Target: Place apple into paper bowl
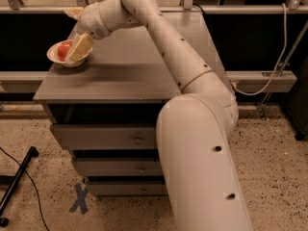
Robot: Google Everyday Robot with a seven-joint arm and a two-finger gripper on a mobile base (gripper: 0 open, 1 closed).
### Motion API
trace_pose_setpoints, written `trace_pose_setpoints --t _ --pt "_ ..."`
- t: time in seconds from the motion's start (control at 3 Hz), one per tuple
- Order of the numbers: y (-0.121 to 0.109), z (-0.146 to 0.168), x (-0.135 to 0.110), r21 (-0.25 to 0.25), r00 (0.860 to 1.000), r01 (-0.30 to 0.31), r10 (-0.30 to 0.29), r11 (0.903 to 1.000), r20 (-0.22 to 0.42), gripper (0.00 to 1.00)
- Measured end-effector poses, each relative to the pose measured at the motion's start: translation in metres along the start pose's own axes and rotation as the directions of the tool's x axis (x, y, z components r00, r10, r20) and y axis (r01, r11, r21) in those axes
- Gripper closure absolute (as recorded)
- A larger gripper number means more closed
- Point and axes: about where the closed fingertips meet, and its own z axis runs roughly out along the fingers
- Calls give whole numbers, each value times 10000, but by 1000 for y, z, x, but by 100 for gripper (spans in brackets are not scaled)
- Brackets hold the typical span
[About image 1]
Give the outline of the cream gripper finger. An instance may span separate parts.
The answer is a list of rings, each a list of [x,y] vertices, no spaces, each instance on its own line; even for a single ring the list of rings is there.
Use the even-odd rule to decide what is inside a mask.
[[[70,7],[70,8],[66,8],[64,9],[64,13],[75,19],[75,20],[78,20],[80,15],[82,14],[82,12],[84,11],[84,8],[83,7]]]
[[[67,52],[67,59],[71,62],[78,62],[84,59],[93,47],[93,37],[88,33],[76,34],[72,46]]]

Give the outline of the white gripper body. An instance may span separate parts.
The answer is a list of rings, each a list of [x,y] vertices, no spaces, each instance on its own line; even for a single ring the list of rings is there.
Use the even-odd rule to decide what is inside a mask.
[[[80,28],[94,39],[104,39],[112,33],[102,19],[98,3],[86,6],[79,16],[78,23]]]

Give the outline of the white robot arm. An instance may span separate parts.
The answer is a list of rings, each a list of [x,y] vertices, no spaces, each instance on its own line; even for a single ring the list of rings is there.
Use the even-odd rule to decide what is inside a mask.
[[[78,31],[66,60],[97,39],[142,25],[181,91],[160,111],[156,138],[178,231],[253,231],[227,137],[238,120],[234,92],[169,23],[156,0],[103,0],[69,8]]]

